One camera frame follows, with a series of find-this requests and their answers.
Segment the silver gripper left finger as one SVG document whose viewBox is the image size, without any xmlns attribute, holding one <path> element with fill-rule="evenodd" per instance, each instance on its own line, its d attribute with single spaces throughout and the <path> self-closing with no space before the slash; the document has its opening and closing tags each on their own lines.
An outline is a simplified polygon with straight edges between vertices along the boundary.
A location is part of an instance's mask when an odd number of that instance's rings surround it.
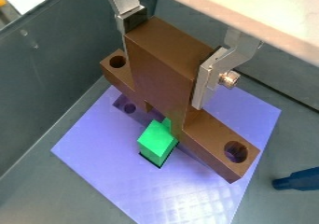
<svg viewBox="0 0 319 224">
<path fill-rule="evenodd" d="M 131 32 L 147 20 L 147 7 L 140 0 L 108 0 L 115 12 L 115 20 L 121 35 Z"/>
</svg>

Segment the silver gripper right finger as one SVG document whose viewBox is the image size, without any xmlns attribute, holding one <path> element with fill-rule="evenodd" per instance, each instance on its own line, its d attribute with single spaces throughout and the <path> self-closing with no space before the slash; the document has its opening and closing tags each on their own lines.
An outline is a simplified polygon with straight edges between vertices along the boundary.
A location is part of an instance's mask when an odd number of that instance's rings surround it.
<svg viewBox="0 0 319 224">
<path fill-rule="evenodd" d="M 213 96 L 219 85 L 231 89 L 240 77 L 234 69 L 247 62 L 255 55 L 263 42 L 229 27 L 224 36 L 224 44 L 200 65 L 197 82 L 192 96 L 192 107 L 196 110 L 204 106 Z"/>
</svg>

